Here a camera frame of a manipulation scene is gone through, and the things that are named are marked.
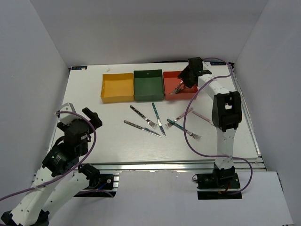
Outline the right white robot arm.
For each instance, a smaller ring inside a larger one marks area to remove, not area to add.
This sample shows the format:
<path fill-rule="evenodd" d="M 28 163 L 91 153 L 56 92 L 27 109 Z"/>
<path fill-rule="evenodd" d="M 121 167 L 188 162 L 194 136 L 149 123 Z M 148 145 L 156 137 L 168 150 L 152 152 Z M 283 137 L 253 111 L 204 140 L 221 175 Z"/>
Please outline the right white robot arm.
<path fill-rule="evenodd" d="M 212 99 L 212 123 L 217 131 L 217 156 L 214 161 L 212 181 L 216 187 L 222 188 L 229 183 L 229 175 L 235 173 L 233 156 L 234 136 L 242 121 L 241 96 L 237 91 L 229 91 L 213 77 L 211 71 L 203 66 L 203 59 L 193 57 L 188 59 L 188 65 L 178 75 L 181 83 L 176 90 L 199 87 Z"/>

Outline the pink handled spoon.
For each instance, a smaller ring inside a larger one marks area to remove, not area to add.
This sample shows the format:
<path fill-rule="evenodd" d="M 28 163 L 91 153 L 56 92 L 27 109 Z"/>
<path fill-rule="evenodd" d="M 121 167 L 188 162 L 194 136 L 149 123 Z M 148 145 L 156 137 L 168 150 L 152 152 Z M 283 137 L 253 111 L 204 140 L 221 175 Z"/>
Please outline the pink handled spoon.
<path fill-rule="evenodd" d="M 181 81 L 179 85 L 175 88 L 174 93 L 177 94 L 181 92 L 182 90 L 186 89 L 187 87 L 185 86 L 184 82 Z"/>

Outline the black handled spoon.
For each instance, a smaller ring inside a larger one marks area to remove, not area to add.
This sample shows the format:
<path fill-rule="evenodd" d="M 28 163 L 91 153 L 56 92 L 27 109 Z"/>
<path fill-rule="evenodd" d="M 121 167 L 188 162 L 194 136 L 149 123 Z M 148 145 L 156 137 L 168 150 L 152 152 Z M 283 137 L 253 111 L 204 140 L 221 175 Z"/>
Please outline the black handled spoon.
<path fill-rule="evenodd" d="M 171 93 L 169 93 L 170 95 L 174 95 L 177 94 L 178 92 L 180 92 L 181 89 L 174 89 Z"/>

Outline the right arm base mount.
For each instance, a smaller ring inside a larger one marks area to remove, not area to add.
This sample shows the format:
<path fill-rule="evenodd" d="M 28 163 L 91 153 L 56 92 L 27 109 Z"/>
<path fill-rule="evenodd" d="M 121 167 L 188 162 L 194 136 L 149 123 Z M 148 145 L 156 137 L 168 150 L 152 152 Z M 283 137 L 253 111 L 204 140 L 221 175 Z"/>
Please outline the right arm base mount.
<path fill-rule="evenodd" d="M 200 173 L 192 176 L 197 184 L 199 200 L 236 200 L 242 199 L 240 181 L 235 167 L 218 169 L 214 166 L 212 173 Z"/>

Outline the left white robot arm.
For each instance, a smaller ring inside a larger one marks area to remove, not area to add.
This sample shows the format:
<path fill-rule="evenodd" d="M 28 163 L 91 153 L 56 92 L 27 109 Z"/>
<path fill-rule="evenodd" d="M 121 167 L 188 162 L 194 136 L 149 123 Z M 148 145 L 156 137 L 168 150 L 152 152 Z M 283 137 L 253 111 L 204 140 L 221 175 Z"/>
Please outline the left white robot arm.
<path fill-rule="evenodd" d="M 103 125 L 96 112 L 82 109 L 85 116 L 62 107 L 55 114 L 57 127 L 64 133 L 59 137 L 37 171 L 32 186 L 2 197 L 2 200 L 25 194 L 19 204 L 1 216 L 3 226 L 47 226 L 50 216 L 86 187 L 99 185 L 100 171 L 82 162 L 96 144 L 96 130 Z"/>

